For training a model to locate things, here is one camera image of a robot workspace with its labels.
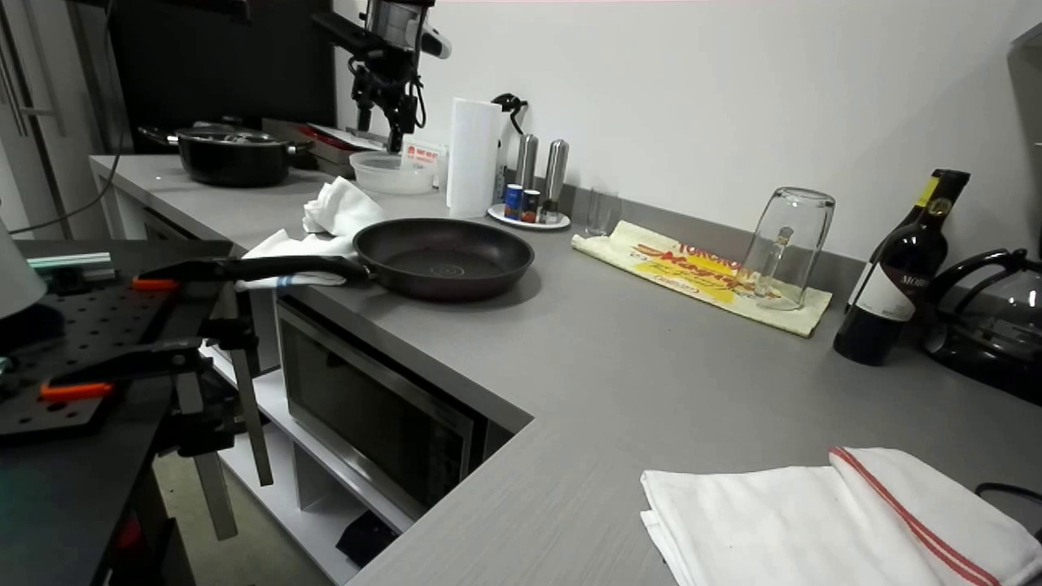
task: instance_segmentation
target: black frying pan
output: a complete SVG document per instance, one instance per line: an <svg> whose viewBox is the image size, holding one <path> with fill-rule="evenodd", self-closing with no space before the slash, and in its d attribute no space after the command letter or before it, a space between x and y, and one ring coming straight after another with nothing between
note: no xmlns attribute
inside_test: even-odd
<svg viewBox="0 0 1042 586"><path fill-rule="evenodd" d="M209 258L144 272L139 278L261 278L279 272L338 272L344 282L382 282L385 288L464 302L511 288L533 251L490 223L452 219L382 220L355 233L355 259L344 258Z"/></svg>

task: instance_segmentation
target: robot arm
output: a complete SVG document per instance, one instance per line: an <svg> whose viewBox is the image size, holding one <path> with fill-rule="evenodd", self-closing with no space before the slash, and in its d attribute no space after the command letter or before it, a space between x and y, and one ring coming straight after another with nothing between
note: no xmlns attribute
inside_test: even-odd
<svg viewBox="0 0 1042 586"><path fill-rule="evenodd" d="M372 107L385 109L388 152L402 150L405 133L423 125L420 53L451 53L438 33L423 29L431 7L432 0L367 0L365 27L338 12L312 17L336 45L352 53L357 129L367 129Z"/></svg>

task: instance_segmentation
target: wine bottle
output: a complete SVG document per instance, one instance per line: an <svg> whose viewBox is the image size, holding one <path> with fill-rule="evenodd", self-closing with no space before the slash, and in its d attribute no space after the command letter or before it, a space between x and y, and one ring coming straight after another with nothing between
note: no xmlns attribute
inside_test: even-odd
<svg viewBox="0 0 1042 586"><path fill-rule="evenodd" d="M961 169L935 169L906 220L880 241L835 337L840 353L862 364L887 362L949 258L941 223L966 182L970 174Z"/></svg>

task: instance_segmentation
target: gray countertop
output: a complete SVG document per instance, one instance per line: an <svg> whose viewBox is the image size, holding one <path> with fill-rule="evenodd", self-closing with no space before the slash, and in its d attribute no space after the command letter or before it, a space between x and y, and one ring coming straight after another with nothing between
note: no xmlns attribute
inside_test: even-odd
<svg viewBox="0 0 1042 586"><path fill-rule="evenodd" d="M279 188L201 188L177 157L123 157L123 193L194 233L256 243L300 220L321 174ZM378 198L391 215L442 215L438 194ZM517 429L423 514L357 583L671 583L638 511L638 474L823 464L830 444L897 444L974 482L1042 487L1042 410L900 347L862 367L657 288L530 233L533 270L472 304L385 288L300 298L442 391Z"/></svg>

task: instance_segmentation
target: white towel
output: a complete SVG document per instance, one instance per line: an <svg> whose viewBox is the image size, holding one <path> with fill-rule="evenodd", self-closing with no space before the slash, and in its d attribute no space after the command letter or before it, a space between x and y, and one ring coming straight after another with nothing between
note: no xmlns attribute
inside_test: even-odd
<svg viewBox="0 0 1042 586"><path fill-rule="evenodd" d="M273 231L245 258L350 258L352 241L363 226L385 219L385 208L376 206L355 182L332 180L321 193L304 206L304 236L289 231ZM240 288L269 288L269 285L338 285L336 272L288 272L266 278L245 278Z"/></svg>
<svg viewBox="0 0 1042 586"><path fill-rule="evenodd" d="M835 450L830 464L641 474L646 527L682 586L1026 583L1039 539L900 450Z"/></svg>

